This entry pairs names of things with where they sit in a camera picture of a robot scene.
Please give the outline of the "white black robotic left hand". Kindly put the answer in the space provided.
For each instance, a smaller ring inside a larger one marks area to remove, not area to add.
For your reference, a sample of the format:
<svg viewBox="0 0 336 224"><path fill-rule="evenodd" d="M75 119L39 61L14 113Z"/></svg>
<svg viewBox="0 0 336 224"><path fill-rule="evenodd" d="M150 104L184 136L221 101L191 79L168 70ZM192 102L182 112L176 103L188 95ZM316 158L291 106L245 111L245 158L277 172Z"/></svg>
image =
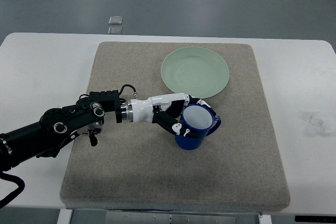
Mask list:
<svg viewBox="0 0 336 224"><path fill-rule="evenodd" d="M131 99L121 101L116 110L117 122L127 119L133 123L149 122L158 124L167 132L180 134L179 123L183 109L191 104L204 105L216 115L216 112L203 99L186 93L173 93L149 97L146 100Z"/></svg>

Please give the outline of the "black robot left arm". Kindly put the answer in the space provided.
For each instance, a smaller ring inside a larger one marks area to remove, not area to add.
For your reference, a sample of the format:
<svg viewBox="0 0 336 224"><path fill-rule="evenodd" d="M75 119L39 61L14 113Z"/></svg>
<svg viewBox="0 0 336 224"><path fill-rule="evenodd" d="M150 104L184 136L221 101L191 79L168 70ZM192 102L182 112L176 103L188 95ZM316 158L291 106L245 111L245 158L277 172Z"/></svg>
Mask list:
<svg viewBox="0 0 336 224"><path fill-rule="evenodd" d="M79 135L88 136L91 146L98 144L107 112L116 121L132 119L131 105L121 91L82 94L74 105L47 110L38 122L1 134L1 171L5 172L32 157L56 157Z"/></svg>

